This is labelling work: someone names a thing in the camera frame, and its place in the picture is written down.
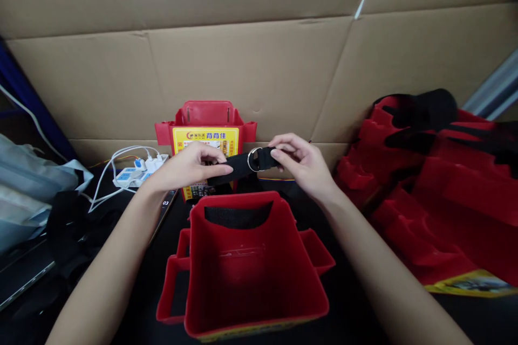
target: packaging label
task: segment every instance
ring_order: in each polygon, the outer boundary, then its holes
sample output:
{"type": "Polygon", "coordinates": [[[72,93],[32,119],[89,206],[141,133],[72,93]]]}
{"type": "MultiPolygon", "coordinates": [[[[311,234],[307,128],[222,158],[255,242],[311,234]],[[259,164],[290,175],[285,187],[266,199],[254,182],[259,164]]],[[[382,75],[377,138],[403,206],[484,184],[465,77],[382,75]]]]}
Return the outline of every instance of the packaging label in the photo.
{"type": "Polygon", "coordinates": [[[279,323],[267,323],[266,325],[258,326],[246,326],[239,329],[223,330],[208,336],[199,337],[198,340],[201,342],[214,342],[221,340],[229,340],[237,337],[245,337],[250,335],[278,332],[280,330],[290,329],[293,326],[300,325],[301,323],[312,321],[311,319],[296,320],[296,321],[285,321],[279,323]]]}
{"type": "MultiPolygon", "coordinates": [[[[226,157],[237,155],[239,144],[239,128],[218,127],[183,127],[173,128],[174,153],[177,154],[189,143],[201,141],[209,146],[220,149],[226,157]]],[[[185,199],[200,198],[211,193],[212,187],[207,181],[196,182],[183,188],[185,199]]]]}
{"type": "Polygon", "coordinates": [[[518,294],[518,288],[497,278],[486,270],[476,270],[425,286],[429,292],[495,298],[518,294]]]}

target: black strap loop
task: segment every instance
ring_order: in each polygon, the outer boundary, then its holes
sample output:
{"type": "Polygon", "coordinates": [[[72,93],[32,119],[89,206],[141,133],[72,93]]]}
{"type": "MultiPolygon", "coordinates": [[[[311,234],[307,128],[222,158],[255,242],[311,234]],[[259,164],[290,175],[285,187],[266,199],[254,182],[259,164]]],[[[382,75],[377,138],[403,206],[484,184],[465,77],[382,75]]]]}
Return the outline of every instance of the black strap loop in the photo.
{"type": "Polygon", "coordinates": [[[239,154],[227,158],[226,163],[232,166],[234,171],[228,175],[221,175],[218,177],[209,178],[207,184],[209,186],[219,186],[221,184],[229,183],[240,178],[244,178],[257,171],[268,170],[272,167],[278,166],[279,162],[273,159],[270,155],[273,147],[265,147],[257,150],[257,158],[254,158],[253,153],[239,154]]]}

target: red plastic basket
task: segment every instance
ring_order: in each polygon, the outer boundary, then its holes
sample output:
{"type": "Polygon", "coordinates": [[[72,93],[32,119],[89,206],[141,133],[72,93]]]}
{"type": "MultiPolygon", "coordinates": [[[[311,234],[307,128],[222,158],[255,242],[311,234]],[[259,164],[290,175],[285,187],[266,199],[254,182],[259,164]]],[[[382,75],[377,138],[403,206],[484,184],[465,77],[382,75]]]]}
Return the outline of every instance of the red plastic basket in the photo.
{"type": "Polygon", "coordinates": [[[204,197],[190,221],[167,263],[158,321],[184,323],[191,337],[213,341],[280,330],[328,313],[319,276],[335,261],[313,230],[297,231],[277,192],[204,197]],[[229,229],[205,218],[205,208],[259,209],[270,203],[268,219],[254,229],[229,229]],[[190,271],[186,312],[171,316],[180,271],[190,271]]]}

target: red plastic holder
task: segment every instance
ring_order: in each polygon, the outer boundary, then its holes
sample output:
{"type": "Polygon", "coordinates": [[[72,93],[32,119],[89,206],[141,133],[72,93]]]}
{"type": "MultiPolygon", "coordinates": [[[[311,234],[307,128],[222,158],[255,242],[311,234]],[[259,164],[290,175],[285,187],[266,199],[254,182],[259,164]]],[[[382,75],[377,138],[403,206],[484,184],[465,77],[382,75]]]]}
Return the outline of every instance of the red plastic holder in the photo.
{"type": "Polygon", "coordinates": [[[319,276],[335,261],[313,230],[297,231],[277,192],[204,197],[190,212],[190,222],[167,262],[158,321],[183,323],[187,334],[205,342],[286,329],[328,313],[319,276]],[[252,210],[269,204],[268,218],[253,229],[230,229],[205,218],[205,208],[252,210]],[[190,271],[186,312],[171,316],[180,271],[190,271]]]}
{"type": "Polygon", "coordinates": [[[174,127],[223,127],[238,128],[239,143],[237,152],[243,149],[243,143],[255,142],[257,122],[244,123],[239,111],[230,101],[187,101],[176,113],[174,121],[155,124],[156,139],[159,146],[171,145],[174,152],[174,127]]]}

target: finger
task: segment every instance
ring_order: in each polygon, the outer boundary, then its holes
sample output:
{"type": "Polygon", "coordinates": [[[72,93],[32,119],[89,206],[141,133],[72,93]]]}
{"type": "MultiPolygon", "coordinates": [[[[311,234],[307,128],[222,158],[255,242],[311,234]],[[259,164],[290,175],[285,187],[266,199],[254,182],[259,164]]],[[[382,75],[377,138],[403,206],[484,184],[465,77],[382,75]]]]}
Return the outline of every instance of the finger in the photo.
{"type": "Polygon", "coordinates": [[[296,149],[306,149],[310,147],[310,144],[306,142],[306,140],[293,133],[275,136],[268,144],[268,147],[275,147],[281,143],[290,144],[296,149]]]}
{"type": "Polygon", "coordinates": [[[201,171],[203,175],[202,179],[205,180],[215,176],[228,175],[234,171],[234,169],[227,164],[214,164],[212,166],[202,166],[201,171]]]}
{"type": "Polygon", "coordinates": [[[200,158],[213,158],[220,163],[225,163],[227,161],[225,154],[221,150],[205,143],[200,143],[200,145],[200,158]]]}
{"type": "Polygon", "coordinates": [[[288,169],[292,174],[297,171],[300,167],[298,162],[294,161],[287,153],[284,151],[274,149],[271,151],[271,157],[274,158],[277,162],[282,164],[282,166],[288,169]]]}
{"type": "Polygon", "coordinates": [[[284,151],[287,151],[287,152],[295,152],[296,151],[295,147],[292,146],[291,144],[288,144],[288,143],[278,144],[278,145],[275,146],[275,148],[281,149],[281,150],[284,150],[284,151]]]}

